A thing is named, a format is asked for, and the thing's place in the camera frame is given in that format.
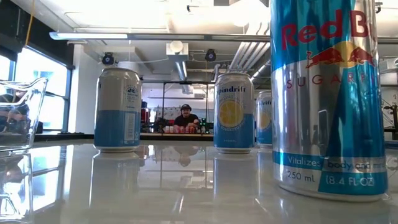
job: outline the black shirt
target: black shirt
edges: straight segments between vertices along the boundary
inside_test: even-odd
[[[174,125],[186,127],[188,123],[193,123],[193,121],[196,119],[199,118],[194,114],[190,114],[187,118],[184,118],[182,115],[180,115],[174,120]]]

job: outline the table surface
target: table surface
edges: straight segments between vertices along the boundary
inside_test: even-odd
[[[178,141],[142,141],[129,154],[98,155],[90,140],[34,147],[36,223],[398,223],[395,150],[387,150],[389,199],[346,203],[280,189],[270,150],[229,156],[212,142]]]

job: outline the can top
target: can top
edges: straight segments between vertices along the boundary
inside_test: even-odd
[[[272,91],[272,90],[264,90],[264,91],[261,91],[261,92],[259,92],[259,94],[263,94],[263,93],[271,93],[271,91]]]
[[[224,73],[224,74],[221,74],[220,76],[218,76],[218,78],[219,78],[219,77],[223,77],[223,76],[228,76],[228,75],[242,75],[242,76],[250,77],[250,75],[249,75],[249,74],[246,74],[246,73],[231,72],[231,73]]]
[[[104,68],[103,72],[110,71],[110,70],[119,70],[119,71],[124,71],[124,72],[134,72],[135,74],[138,75],[138,73],[133,71],[133,70],[130,70],[128,68],[120,68],[120,67],[106,67],[106,68]]]

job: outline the lemon illustration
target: lemon illustration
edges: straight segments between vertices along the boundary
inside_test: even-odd
[[[242,122],[243,108],[239,103],[233,100],[227,100],[221,104],[218,118],[220,119],[221,125],[227,128],[233,128]]]
[[[266,129],[271,122],[269,115],[265,112],[260,114],[259,129]]]

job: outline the white wall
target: white wall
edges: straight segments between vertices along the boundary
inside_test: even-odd
[[[75,45],[68,131],[94,134],[97,79],[103,66]]]

